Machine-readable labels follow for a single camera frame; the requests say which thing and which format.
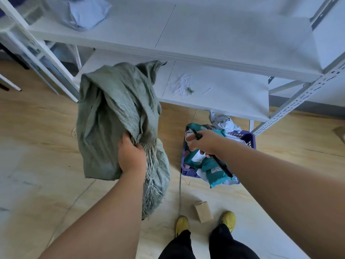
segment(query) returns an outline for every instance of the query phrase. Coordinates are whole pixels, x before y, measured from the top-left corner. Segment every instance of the plastic basket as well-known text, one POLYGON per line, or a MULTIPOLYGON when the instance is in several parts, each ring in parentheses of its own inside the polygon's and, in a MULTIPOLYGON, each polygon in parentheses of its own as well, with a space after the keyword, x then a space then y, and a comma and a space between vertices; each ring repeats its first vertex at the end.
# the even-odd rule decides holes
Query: plastic basket
MULTIPOLYGON (((237 136, 238 138, 244 140, 249 147, 256 149, 255 135, 253 135, 251 132, 242 130, 239 133, 234 132, 234 133, 229 133, 229 134, 237 136)), ((185 151, 186 150, 189 150, 189 148, 188 148, 186 140, 184 140, 183 151, 182 151, 182 159, 181 159, 181 173, 182 173, 182 175, 185 175, 185 176, 200 178, 197 175, 196 170, 194 168, 189 168, 188 169, 188 168, 184 167, 183 164, 185 162, 185 151)))

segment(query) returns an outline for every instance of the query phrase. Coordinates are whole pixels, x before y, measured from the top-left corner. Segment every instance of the shelf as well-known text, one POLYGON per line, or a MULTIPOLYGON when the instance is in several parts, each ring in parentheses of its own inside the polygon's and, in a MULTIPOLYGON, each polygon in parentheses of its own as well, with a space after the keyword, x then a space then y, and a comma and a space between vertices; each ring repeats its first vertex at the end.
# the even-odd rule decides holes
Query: shelf
POLYGON ((202 8, 162 1, 109 0, 108 17, 87 32, 46 13, 38 39, 235 71, 314 81, 322 75, 308 18, 202 8))
MULTIPOLYGON (((75 77, 75 81, 79 83, 83 73, 93 72, 103 65, 115 65, 120 62, 137 64, 151 60, 166 61, 166 58, 97 49, 75 77)), ((266 76, 168 60, 168 63, 159 69, 153 87, 157 98, 162 102, 213 110, 261 122, 268 120, 266 76), (192 75, 191 88, 195 92, 189 96, 173 96, 171 84, 183 74, 192 75)))

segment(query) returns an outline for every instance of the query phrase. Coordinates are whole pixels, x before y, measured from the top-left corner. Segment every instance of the cardboard box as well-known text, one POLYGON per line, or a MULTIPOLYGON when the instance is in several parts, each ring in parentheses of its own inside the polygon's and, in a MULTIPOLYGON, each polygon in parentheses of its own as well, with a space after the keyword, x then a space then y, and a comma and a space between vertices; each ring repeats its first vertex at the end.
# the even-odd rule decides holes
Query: cardboard box
POLYGON ((345 126, 339 126, 333 129, 334 133, 345 143, 345 126))
POLYGON ((196 212, 198 213, 199 220, 201 223, 207 222, 213 219, 211 210, 206 201, 201 201, 195 205, 196 212))

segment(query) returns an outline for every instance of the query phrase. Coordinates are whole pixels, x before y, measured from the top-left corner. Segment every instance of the wooden floor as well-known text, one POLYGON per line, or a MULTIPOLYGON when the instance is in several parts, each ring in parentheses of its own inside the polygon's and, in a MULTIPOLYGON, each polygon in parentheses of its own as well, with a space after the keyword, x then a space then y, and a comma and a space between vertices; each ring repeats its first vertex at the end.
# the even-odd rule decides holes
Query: wooden floor
MULTIPOLYGON (((0 61, 0 74, 23 89, 0 89, 0 258, 37 258, 115 182, 84 178, 72 136, 76 103, 15 63, 0 61)), ((248 120, 233 120, 248 129, 248 120)), ((208 123, 208 113, 162 104, 158 137, 169 157, 171 182, 160 207, 142 223, 137 258, 158 258, 174 236, 183 134, 190 122, 208 123)), ((332 132, 340 125, 345 121, 293 112, 257 137, 257 149, 345 180, 345 144, 332 132)), ((182 213, 190 218, 197 258, 209 258, 207 235, 224 210, 237 216, 234 238, 261 258, 307 258, 242 185, 209 189, 201 179, 183 177, 182 213), (209 202, 213 221, 198 223, 192 207, 198 200, 209 202)))

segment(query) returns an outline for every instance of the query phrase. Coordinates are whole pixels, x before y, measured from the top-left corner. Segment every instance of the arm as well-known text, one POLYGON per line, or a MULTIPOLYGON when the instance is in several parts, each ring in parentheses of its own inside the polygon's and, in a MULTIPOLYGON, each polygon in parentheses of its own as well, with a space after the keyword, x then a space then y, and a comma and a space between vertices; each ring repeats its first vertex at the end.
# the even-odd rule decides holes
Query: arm
POLYGON ((215 154, 277 225, 311 258, 345 255, 345 184, 222 137, 211 130, 187 138, 215 154))
POLYGON ((119 141, 118 160, 123 174, 116 185, 64 231, 39 259, 135 258, 146 154, 125 133, 119 141))

